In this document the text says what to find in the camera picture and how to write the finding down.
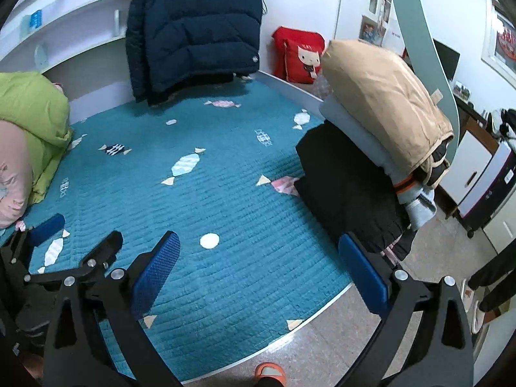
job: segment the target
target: black pants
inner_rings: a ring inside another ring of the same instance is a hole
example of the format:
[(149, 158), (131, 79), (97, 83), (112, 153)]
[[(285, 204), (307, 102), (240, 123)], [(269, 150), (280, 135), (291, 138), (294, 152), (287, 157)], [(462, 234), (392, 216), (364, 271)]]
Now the black pants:
[(254, 387), (283, 387), (283, 384), (280, 383), (276, 378), (263, 377), (260, 378)]
[(501, 251), (486, 266), (478, 270), (469, 280), (471, 289), (494, 284), (502, 276), (507, 277), (501, 281), (479, 305), (483, 312), (491, 311), (504, 302), (510, 300), (516, 294), (516, 239)]

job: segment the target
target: cartoon character face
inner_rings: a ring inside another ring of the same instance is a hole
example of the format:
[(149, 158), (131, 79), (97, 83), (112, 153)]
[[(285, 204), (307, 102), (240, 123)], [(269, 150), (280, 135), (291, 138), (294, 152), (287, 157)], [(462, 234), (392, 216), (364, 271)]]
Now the cartoon character face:
[(309, 49), (297, 47), (299, 60), (305, 65), (311, 65), (315, 68), (321, 65), (321, 59), (319, 59), (319, 53), (310, 51)]

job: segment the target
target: metal screw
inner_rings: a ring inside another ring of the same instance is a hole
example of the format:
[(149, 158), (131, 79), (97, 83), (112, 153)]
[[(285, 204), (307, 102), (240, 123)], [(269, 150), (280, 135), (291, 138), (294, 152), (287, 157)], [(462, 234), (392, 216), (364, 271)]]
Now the metal screw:
[(394, 278), (398, 279), (399, 281), (406, 281), (409, 278), (409, 274), (402, 269), (398, 269), (396, 272), (394, 272)]
[(455, 285), (455, 279), (453, 279), (453, 276), (445, 276), (444, 277), (444, 283), (448, 286), (454, 286)]
[(111, 272), (111, 277), (113, 279), (122, 279), (125, 275), (125, 272), (123, 269), (115, 269), (113, 272)]
[(72, 286), (73, 284), (75, 284), (75, 278), (73, 276), (67, 276), (64, 279), (64, 286)]

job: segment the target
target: floor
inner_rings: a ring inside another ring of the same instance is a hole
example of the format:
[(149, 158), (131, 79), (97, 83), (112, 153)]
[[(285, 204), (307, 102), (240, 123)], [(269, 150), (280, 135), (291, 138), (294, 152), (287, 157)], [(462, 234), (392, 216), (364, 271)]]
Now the floor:
[[(460, 283), (495, 255), (482, 231), (470, 240), (457, 220), (445, 220), (444, 213), (439, 211), (417, 233), (403, 267), (415, 279), (438, 281), (451, 275)], [(368, 312), (357, 289), (351, 286), (315, 319), (265, 352), (188, 386), (252, 386), (255, 367), (266, 361), (283, 366), (289, 387), (334, 386), (360, 354), (378, 322), (379, 318)], [(388, 374), (401, 368), (418, 323), (414, 314)]]

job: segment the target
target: blue gripper pad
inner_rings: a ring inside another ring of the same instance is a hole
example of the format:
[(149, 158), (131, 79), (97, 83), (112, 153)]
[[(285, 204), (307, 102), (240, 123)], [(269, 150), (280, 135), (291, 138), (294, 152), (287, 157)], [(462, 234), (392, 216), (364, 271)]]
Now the blue gripper pad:
[(163, 288), (172, 268), (174, 267), (179, 254), (181, 244), (177, 234), (172, 233), (159, 247), (141, 273), (133, 287), (133, 301), (131, 313), (136, 320), (143, 318), (148, 313)]
[(65, 227), (64, 217), (57, 213), (53, 217), (50, 217), (45, 222), (38, 225), (36, 228), (30, 230), (28, 235), (28, 242), (32, 247), (37, 247), (42, 244), (45, 240), (51, 238), (59, 230)]
[(342, 235), (339, 239), (339, 256), (369, 311), (382, 318), (386, 317), (390, 310), (388, 288), (348, 234)]

